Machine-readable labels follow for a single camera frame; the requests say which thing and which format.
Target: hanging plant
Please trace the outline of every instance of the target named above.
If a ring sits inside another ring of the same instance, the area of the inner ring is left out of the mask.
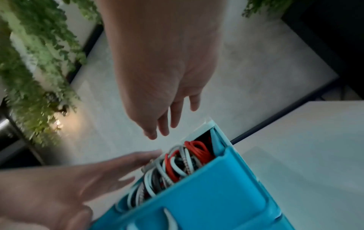
[[[263,6],[268,7],[268,11],[285,11],[293,2],[294,0],[248,0],[243,16],[250,17],[258,13]]]
[[[89,20],[101,23],[100,14],[92,0],[71,0]],[[50,83],[59,101],[75,109],[79,99],[65,78],[74,70],[74,61],[85,63],[86,56],[76,36],[68,29],[65,12],[54,0],[0,0],[1,57],[0,77],[6,86],[6,102],[17,125],[26,137],[45,145],[54,142],[54,106],[46,92],[24,65],[12,46],[11,32],[34,57],[42,76]]]

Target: blue case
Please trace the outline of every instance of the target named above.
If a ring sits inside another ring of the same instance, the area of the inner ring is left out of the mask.
[[[138,230],[167,230],[165,208],[183,230],[294,230],[213,121],[186,140],[207,131],[216,155],[213,161],[132,210],[123,197],[118,206],[125,212],[110,208],[91,230],[127,230],[131,223]]]

